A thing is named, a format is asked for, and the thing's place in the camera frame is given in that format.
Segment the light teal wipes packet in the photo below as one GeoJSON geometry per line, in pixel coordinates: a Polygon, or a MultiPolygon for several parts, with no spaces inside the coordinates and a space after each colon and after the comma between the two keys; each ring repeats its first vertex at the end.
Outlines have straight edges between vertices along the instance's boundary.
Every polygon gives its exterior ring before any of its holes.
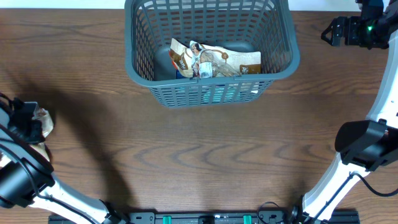
{"type": "Polygon", "coordinates": [[[249,90],[249,85],[240,85],[238,83],[216,85],[214,89],[204,90],[201,96],[201,102],[203,104],[216,104],[241,101],[241,98],[243,98],[249,90]]]}

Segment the cream snack pouch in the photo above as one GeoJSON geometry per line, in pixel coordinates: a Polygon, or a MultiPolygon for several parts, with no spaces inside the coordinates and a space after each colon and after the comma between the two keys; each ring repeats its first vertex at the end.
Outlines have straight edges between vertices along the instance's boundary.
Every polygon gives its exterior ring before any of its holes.
{"type": "Polygon", "coordinates": [[[174,55],[174,62],[177,64],[179,72],[185,78],[192,78],[193,70],[191,50],[174,38],[171,40],[169,50],[171,50],[174,55]]]}

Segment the blue carton box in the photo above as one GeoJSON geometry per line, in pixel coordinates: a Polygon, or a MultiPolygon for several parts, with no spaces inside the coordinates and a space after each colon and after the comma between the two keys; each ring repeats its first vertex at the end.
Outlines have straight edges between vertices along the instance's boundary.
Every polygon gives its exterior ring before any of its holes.
{"type": "Polygon", "coordinates": [[[175,76],[176,76],[176,79],[182,79],[182,78],[185,78],[180,72],[179,72],[179,70],[176,70],[176,72],[175,72],[175,76]]]}

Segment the orange spaghetti packet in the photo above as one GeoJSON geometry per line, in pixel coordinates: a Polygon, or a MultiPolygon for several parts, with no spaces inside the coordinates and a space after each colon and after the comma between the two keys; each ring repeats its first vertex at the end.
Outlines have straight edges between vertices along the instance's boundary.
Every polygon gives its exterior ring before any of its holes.
{"type": "Polygon", "coordinates": [[[177,64],[174,62],[174,55],[173,55],[173,53],[171,52],[171,50],[169,50],[169,57],[170,57],[170,59],[171,59],[171,62],[172,62],[172,65],[173,65],[174,69],[178,70],[178,66],[177,66],[177,64]]]}

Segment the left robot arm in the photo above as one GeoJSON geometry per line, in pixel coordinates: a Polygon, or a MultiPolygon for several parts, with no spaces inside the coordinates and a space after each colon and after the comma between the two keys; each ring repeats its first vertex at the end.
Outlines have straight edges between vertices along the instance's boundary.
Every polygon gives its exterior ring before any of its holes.
{"type": "Polygon", "coordinates": [[[1,95],[1,207],[40,208],[72,223],[129,223],[109,203],[55,175],[45,145],[52,130],[49,112],[38,103],[1,95]]]}

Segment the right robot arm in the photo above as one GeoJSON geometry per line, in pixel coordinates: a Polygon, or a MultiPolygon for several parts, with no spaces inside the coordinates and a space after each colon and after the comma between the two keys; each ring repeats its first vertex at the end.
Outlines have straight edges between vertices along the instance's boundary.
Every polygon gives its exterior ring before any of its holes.
{"type": "Polygon", "coordinates": [[[357,45],[369,50],[387,49],[388,59],[375,102],[362,121],[347,122],[335,139],[335,157],[312,190],[301,196],[284,223],[346,223],[348,214],[335,212],[336,206],[358,181],[379,197],[381,193],[365,180],[380,166],[397,160],[397,1],[357,2],[360,16],[337,17],[321,38],[337,47],[357,45]]]}

